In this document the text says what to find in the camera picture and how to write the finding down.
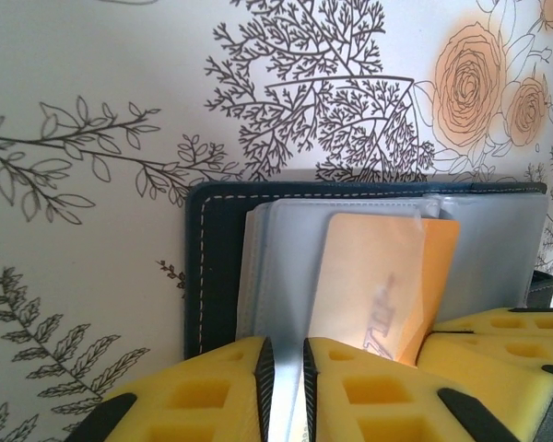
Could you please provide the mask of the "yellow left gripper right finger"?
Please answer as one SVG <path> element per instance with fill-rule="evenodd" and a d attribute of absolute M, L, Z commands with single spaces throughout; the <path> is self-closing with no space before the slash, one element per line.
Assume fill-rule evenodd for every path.
<path fill-rule="evenodd" d="M 513 441 L 458 384 L 327 338 L 303 343 L 311 441 Z"/>

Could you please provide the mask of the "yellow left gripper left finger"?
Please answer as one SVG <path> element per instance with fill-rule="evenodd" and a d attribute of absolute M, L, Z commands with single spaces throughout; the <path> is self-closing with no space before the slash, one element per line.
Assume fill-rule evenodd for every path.
<path fill-rule="evenodd" d="M 111 392 L 80 423 L 82 441 L 266 441 L 272 343 L 248 337 Z"/>

